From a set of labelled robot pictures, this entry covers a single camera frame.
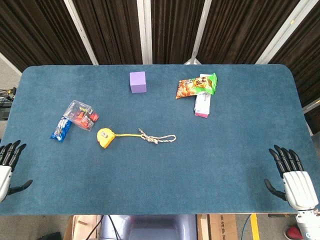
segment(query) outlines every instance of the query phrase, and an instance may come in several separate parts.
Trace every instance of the yellow tape measure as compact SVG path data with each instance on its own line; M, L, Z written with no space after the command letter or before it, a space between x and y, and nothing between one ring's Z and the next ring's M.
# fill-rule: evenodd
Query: yellow tape measure
M140 128L139 128L139 131L141 132L141 134L115 134L109 128L102 128L97 132L96 139L98 140L101 147L103 147L104 149L106 149L109 146L109 144L112 142L113 139L115 139L115 137L140 137L143 140L147 140L148 142L152 142L155 144L172 143L177 139L176 135L167 135L167 136L157 137L157 136L148 136Z

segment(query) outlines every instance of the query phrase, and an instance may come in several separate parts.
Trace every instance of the candy package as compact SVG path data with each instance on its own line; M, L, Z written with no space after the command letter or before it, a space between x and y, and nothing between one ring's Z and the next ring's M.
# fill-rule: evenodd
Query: candy package
M71 124L71 121L65 117L61 117L58 126L56 126L50 138L57 139L58 142L62 143L67 135L67 132L69 131Z
M216 92L217 82L218 79L215 73L209 76L180 80L175 98L180 99L200 93L213 95Z
M78 127L87 131L91 131L99 118L99 115L91 106L77 100L73 100L70 103L63 116Z

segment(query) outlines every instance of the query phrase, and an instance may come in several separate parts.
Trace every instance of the clear plastic package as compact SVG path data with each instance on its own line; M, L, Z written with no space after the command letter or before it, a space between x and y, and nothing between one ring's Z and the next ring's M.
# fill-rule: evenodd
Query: clear plastic package
M87 131L91 131L99 115L85 103L73 100L63 116L72 123Z

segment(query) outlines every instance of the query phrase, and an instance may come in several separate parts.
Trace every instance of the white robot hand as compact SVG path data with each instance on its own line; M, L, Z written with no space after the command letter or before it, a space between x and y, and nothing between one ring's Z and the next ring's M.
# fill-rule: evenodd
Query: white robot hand
M276 190L268 179L267 189L297 210L296 221L305 240L320 240L320 216L315 206L319 201L309 174L304 171L299 156L291 149L274 145L269 148L284 184L284 192Z
M21 192L28 188L32 184L32 180L28 180L22 186L16 186L10 188L11 176L18 163L19 156L26 144L20 144L20 140L9 143L6 146L0 146L0 203L6 198L6 196Z

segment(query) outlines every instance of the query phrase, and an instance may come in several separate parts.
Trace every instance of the cardboard box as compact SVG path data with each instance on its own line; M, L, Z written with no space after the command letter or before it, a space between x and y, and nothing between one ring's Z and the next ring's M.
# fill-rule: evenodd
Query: cardboard box
M235 214L207 214L207 226L205 216L197 215L198 240L238 240L237 222Z

